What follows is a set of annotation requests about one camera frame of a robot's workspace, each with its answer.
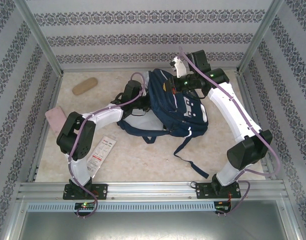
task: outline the pink smartphone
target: pink smartphone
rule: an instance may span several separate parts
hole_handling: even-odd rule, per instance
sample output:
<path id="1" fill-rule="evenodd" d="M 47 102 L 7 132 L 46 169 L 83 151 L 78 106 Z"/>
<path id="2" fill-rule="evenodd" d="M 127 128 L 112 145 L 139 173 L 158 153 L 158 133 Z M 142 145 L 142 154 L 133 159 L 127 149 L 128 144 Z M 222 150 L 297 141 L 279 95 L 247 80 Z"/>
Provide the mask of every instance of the pink smartphone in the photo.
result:
<path id="1" fill-rule="evenodd" d="M 45 113 L 45 116 L 51 129 L 58 136 L 66 121 L 66 116 L 62 109 L 59 106 L 52 108 Z"/>

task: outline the backpack strap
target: backpack strap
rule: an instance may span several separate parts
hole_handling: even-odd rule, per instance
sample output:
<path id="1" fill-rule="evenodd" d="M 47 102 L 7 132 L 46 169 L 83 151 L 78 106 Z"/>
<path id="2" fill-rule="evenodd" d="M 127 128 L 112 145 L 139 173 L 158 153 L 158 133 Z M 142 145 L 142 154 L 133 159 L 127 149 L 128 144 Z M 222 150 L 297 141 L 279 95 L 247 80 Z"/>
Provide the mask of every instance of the backpack strap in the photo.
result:
<path id="1" fill-rule="evenodd" d="M 142 137 L 144 139 L 144 141 L 147 143 L 147 144 L 153 144 L 156 140 L 156 137 L 155 136 L 152 136 L 151 139 L 149 139 L 147 136 L 143 136 Z"/>
<path id="2" fill-rule="evenodd" d="M 187 143 L 189 143 L 189 141 L 191 140 L 192 138 L 191 137 L 187 137 L 184 142 L 182 144 L 180 144 L 180 146 L 174 151 L 174 156 L 175 157 L 178 157 L 180 158 L 181 160 L 185 161 L 185 162 L 188 162 L 191 164 L 192 168 L 201 176 L 203 176 L 204 178 L 208 178 L 209 174 L 204 172 L 203 170 L 201 170 L 199 167 L 197 167 L 192 161 L 187 161 L 187 160 L 184 160 L 182 159 L 180 156 L 176 155 L 180 150 L 182 150 L 186 145 Z"/>

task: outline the patterned wallpaper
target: patterned wallpaper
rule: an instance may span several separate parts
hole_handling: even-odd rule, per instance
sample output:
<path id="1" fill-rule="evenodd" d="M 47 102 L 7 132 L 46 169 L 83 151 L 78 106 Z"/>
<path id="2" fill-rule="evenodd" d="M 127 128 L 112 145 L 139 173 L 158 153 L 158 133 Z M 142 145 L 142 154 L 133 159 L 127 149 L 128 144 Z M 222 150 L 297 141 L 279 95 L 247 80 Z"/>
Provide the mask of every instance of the patterned wallpaper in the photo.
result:
<path id="1" fill-rule="evenodd" d="M 244 72 L 257 117 L 271 129 L 306 239 L 306 0 L 287 0 Z"/>
<path id="2" fill-rule="evenodd" d="M 57 76 L 13 1 L 0 0 L 0 237 L 37 151 Z"/>
<path id="3" fill-rule="evenodd" d="M 204 49 L 213 66 L 236 67 L 271 0 L 28 0 L 64 70 L 169 67 Z"/>

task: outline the beige sponge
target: beige sponge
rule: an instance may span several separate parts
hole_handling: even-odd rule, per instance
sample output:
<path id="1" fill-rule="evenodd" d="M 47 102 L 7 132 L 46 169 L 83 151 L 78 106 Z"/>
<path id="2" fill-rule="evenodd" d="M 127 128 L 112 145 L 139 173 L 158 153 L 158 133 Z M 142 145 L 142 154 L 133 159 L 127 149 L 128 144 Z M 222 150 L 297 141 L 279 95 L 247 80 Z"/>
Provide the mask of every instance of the beige sponge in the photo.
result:
<path id="1" fill-rule="evenodd" d="M 97 79 L 94 77 L 91 77 L 83 82 L 81 82 L 80 84 L 76 85 L 72 92 L 74 95 L 78 96 L 83 94 L 84 92 L 92 89 L 93 87 L 95 87 L 97 85 Z"/>

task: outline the navy blue backpack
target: navy blue backpack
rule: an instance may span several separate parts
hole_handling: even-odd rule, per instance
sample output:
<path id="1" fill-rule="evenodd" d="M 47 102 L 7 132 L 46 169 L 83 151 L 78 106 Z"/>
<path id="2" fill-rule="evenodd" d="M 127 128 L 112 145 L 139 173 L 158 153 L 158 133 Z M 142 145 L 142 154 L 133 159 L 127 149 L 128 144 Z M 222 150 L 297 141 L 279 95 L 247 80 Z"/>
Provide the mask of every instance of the navy blue backpack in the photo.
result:
<path id="1" fill-rule="evenodd" d="M 148 144 L 153 144 L 156 137 L 162 135 L 185 138 L 174 152 L 174 156 L 180 158 L 177 153 L 192 138 L 203 135 L 208 128 L 205 107 L 195 91 L 177 94 L 165 92 L 163 83 L 172 76 L 169 72 L 155 69 L 149 71 L 148 74 L 151 110 L 143 112 L 135 109 L 136 111 L 133 110 L 132 115 L 117 124 L 128 134 L 143 137 Z M 209 176 L 192 161 L 183 161 L 189 162 L 192 168 L 203 177 Z"/>

